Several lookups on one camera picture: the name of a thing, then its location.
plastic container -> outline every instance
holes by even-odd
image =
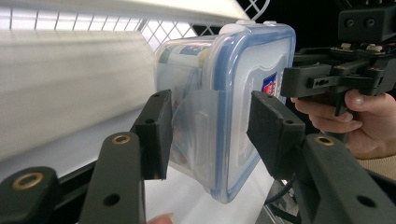
[[[239,21],[219,35],[172,40],[157,50],[157,89],[172,90],[173,98],[170,164],[219,202],[236,196],[260,159],[246,134],[250,93],[280,97],[294,47],[288,25]]]

human hand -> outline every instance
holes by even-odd
[[[173,224],[172,219],[172,214],[165,214],[153,218],[147,224]]]
[[[295,107],[309,115],[314,127],[323,132],[348,133],[346,147],[360,160],[396,155],[396,102],[389,94],[365,96],[346,93],[346,106],[354,115],[336,117],[335,107],[314,101],[291,99]]]

beige knit sleeve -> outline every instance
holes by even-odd
[[[362,167],[396,180],[396,155],[382,159],[358,160]]]

logo sticker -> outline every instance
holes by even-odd
[[[276,73],[273,73],[262,81],[262,92],[276,95]]]

white panel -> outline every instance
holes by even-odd
[[[0,7],[134,16],[211,25],[248,20],[248,16],[235,0],[0,0]]]
[[[138,32],[0,32],[0,160],[141,107],[153,51]]]

